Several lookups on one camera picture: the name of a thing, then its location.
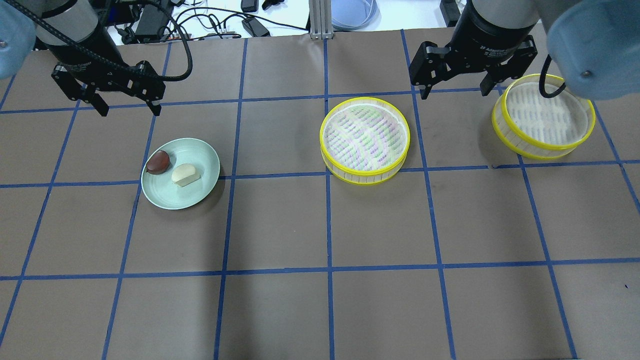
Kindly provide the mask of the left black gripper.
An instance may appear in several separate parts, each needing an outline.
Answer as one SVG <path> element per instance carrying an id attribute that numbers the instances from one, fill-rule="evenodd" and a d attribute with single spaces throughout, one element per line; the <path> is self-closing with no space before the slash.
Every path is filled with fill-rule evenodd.
<path id="1" fill-rule="evenodd" d="M 51 78 L 69 100 L 90 98 L 90 105 L 102 117 L 109 114 L 110 107 L 98 92 L 121 92 L 147 102 L 154 117 L 162 113 L 162 99 L 166 91 L 162 80 L 111 69 L 97 61 L 80 64 L 59 62 L 51 72 Z"/>

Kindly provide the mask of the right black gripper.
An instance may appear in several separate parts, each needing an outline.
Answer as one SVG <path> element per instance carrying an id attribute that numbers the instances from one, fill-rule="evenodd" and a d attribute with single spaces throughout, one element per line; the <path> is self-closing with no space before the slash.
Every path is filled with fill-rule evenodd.
<path id="1" fill-rule="evenodd" d="M 537 55 L 531 35 L 513 48 L 490 48 L 473 40 L 460 47 L 452 42 L 439 47 L 432 41 L 423 41 L 409 64 L 409 79 L 412 85 L 420 86 L 421 100 L 427 100 L 439 82 L 458 75 L 484 73 L 479 88 L 486 97 L 505 80 L 522 77 Z"/>

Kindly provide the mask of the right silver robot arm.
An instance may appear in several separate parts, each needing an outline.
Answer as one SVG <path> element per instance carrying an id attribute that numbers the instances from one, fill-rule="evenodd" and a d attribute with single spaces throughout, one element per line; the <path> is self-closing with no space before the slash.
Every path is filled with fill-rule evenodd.
<path id="1" fill-rule="evenodd" d="M 638 93 L 639 2 L 637 0 L 469 0 L 448 44 L 425 41 L 409 64 L 409 79 L 425 100 L 434 87 L 458 75 L 483 73 L 483 96 L 507 79 L 525 75 L 538 54 L 531 30 L 541 22 L 547 57 L 564 90 L 586 100 L 615 100 Z"/>

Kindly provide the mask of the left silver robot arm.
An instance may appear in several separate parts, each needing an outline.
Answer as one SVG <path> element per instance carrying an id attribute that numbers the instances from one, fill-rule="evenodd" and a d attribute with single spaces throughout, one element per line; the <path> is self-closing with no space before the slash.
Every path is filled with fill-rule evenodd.
<path id="1" fill-rule="evenodd" d="M 89 0 L 3 0 L 2 79 L 18 73 L 37 42 L 55 57 L 50 76 L 69 100 L 107 116 L 101 94 L 120 92 L 160 115 L 168 79 L 146 60 L 128 64 Z"/>

